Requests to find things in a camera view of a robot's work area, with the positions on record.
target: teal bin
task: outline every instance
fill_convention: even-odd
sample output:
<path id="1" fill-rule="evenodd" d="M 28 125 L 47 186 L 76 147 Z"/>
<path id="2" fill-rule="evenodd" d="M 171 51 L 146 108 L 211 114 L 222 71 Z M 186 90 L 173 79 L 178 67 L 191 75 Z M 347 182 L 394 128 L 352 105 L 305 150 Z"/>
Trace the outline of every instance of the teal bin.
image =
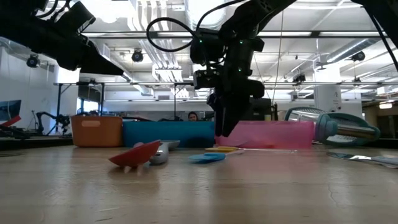
<path id="1" fill-rule="evenodd" d="M 214 122 L 123 122 L 123 138 L 126 147 L 137 142 L 155 140 L 180 140 L 178 147 L 213 147 L 215 143 Z"/>

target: red bowl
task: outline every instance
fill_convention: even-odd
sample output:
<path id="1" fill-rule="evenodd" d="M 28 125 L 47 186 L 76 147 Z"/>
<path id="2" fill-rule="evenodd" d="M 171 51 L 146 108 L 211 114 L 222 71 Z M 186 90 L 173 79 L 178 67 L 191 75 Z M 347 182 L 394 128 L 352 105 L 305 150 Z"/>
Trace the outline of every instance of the red bowl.
<path id="1" fill-rule="evenodd" d="M 154 156 L 160 146 L 160 140 L 134 147 L 122 154 L 109 158 L 109 161 L 121 167 L 137 167 Z"/>

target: wooden table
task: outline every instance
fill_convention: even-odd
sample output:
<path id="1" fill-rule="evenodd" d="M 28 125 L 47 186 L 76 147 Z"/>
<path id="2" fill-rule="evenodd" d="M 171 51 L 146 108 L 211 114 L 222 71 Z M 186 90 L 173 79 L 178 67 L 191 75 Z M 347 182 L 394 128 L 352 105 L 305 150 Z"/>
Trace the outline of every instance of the wooden table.
<path id="1" fill-rule="evenodd" d="M 187 159 L 203 151 L 176 151 L 141 174 L 107 160 L 119 152 L 65 146 L 0 157 L 0 223 L 398 223 L 398 170 L 325 149 L 207 165 Z"/>

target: pink bin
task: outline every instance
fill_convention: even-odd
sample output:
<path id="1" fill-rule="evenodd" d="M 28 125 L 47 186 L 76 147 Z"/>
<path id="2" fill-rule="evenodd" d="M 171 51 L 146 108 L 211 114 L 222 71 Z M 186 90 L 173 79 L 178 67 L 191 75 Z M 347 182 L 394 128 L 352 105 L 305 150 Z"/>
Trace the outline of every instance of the pink bin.
<path id="1" fill-rule="evenodd" d="M 257 149 L 311 149 L 312 121 L 240 121 L 226 137 L 216 137 L 217 146 Z"/>

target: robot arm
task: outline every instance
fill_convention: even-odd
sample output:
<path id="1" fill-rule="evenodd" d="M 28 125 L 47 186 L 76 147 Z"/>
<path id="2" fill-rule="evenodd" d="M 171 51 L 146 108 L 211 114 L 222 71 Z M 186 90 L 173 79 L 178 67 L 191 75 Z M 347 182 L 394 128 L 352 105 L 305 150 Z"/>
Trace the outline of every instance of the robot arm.
<path id="1" fill-rule="evenodd" d="M 43 131 L 44 131 L 44 127 L 43 127 L 43 123 L 42 123 L 42 116 L 43 115 L 46 115 L 46 116 L 54 119 L 57 123 L 62 124 L 63 134 L 65 134 L 68 131 L 67 127 L 70 124 L 69 116 L 64 116 L 62 114 L 60 114 L 58 116 L 54 116 L 54 115 L 52 115 L 52 114 L 50 114 L 48 112 L 44 112 L 43 111 L 43 112 L 36 113 L 37 121 L 39 122 L 39 127 L 37 128 L 37 132 L 39 134 L 43 134 Z"/>
<path id="2" fill-rule="evenodd" d="M 7 24 L 0 27 L 0 36 L 54 58 L 68 70 L 81 68 L 84 73 L 123 74 L 119 67 L 98 53 L 92 41 L 81 35 L 95 21 L 81 2 L 75 3 L 59 20 L 45 21 L 36 14 L 45 9 L 48 1 L 0 1 L 0 23 Z"/>
<path id="3" fill-rule="evenodd" d="M 362 4 L 369 16 L 377 19 L 398 46 L 398 31 L 394 25 L 394 22 L 398 22 L 398 2 L 353 1 Z M 264 47 L 264 42 L 256 36 L 274 16 L 294 2 L 295 0 L 250 0 L 235 10 L 220 31 L 197 29 L 192 41 L 191 59 L 193 63 L 207 65 L 207 69 L 195 72 L 194 86 L 196 89 L 215 88 L 208 104 L 215 111 L 217 136 L 229 136 L 249 108 L 250 96 L 264 96 L 264 85 L 248 80 L 248 76 L 252 74 L 250 66 L 253 53 L 262 51 Z M 208 62 L 219 62 L 223 57 L 222 66 Z"/>

